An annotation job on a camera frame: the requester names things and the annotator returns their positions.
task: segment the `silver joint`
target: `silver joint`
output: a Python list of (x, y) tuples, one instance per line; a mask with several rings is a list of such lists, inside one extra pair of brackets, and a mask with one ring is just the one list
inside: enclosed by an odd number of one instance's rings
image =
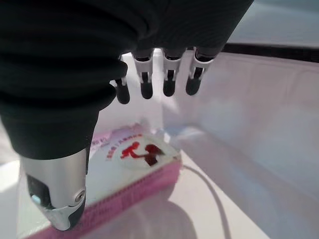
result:
[(142, 72), (148, 73), (148, 83), (152, 82), (152, 74), (153, 74), (153, 55), (148, 61), (138, 61), (134, 58), (136, 71), (138, 73), (140, 82), (143, 83)]
[[(31, 185), (28, 184), (31, 200), (58, 230), (71, 227), (70, 215), (85, 201), (86, 160), (86, 149), (50, 160), (21, 157), (27, 177), (33, 180)], [(41, 198), (43, 194), (36, 194), (30, 187), (37, 192), (47, 188), (49, 194)]]
[(201, 80), (204, 76), (204, 74), (207, 72), (210, 64), (214, 61), (214, 59), (211, 59), (210, 61), (202, 62), (196, 59), (195, 57), (196, 51), (194, 51), (193, 59), (190, 64), (190, 72), (189, 72), (189, 78), (194, 79), (194, 74), (196, 68), (202, 68), (201, 74), (198, 77), (199, 80)]
[[(123, 55), (120, 55), (120, 61), (123, 61)], [(122, 81), (122, 86), (126, 86), (127, 84), (126, 77), (122, 77), (121, 81)]]
[(173, 75), (173, 81), (176, 80), (176, 76), (178, 74), (179, 71), (179, 66), (180, 66), (180, 61), (181, 58), (176, 59), (176, 60), (169, 60), (165, 57), (164, 55), (164, 61), (163, 61), (163, 72), (164, 72), (164, 80), (168, 81), (168, 70), (173, 70), (174, 71), (174, 75)]

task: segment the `pink packaging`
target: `pink packaging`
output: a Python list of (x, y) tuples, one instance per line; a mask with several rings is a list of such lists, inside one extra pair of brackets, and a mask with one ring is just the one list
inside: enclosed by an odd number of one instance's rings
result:
[(86, 208), (79, 224), (66, 232), (50, 226), (28, 197), (22, 176), (18, 238), (81, 238), (135, 203), (176, 183), (180, 168), (180, 154), (138, 124), (97, 135), (92, 140)]

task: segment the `black fabric cover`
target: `black fabric cover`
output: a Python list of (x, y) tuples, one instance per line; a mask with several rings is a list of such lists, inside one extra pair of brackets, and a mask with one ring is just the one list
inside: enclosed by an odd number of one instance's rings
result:
[(252, 0), (3, 0), (0, 114), (14, 149), (35, 159), (86, 148), (120, 54), (153, 47), (217, 54)]

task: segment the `black rubber fingertip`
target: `black rubber fingertip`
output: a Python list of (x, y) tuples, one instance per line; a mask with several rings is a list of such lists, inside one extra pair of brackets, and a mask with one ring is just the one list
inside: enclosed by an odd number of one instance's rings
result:
[(164, 81), (163, 92), (164, 92), (164, 95), (166, 95), (167, 97), (174, 95), (175, 81), (171, 81), (171, 80)]
[(123, 105), (126, 105), (128, 102), (130, 102), (130, 92), (128, 85), (123, 86), (122, 84), (119, 84), (116, 87), (116, 96), (118, 101)]
[(84, 212), (84, 208), (85, 208), (85, 201), (86, 198), (84, 199), (84, 202), (82, 203), (82, 205), (78, 208), (78, 210), (76, 210), (74, 213), (72, 213), (69, 216), (69, 222), (70, 222), (70, 228), (67, 231), (72, 230), (80, 221), (82, 214)]
[(141, 93), (144, 99), (150, 99), (153, 96), (152, 83), (141, 83)]
[(190, 96), (195, 95), (199, 90), (200, 82), (201, 81), (197, 78), (195, 79), (188, 78), (187, 84), (186, 84), (187, 94), (189, 94)]

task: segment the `screw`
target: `screw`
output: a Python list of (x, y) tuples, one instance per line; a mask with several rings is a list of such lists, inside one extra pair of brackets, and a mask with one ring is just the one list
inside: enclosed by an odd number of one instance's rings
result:
[(82, 197), (84, 196), (84, 194), (85, 194), (85, 191), (83, 190), (82, 192), (80, 192), (78, 194), (78, 196), (76, 196), (75, 201), (79, 202), (82, 199)]

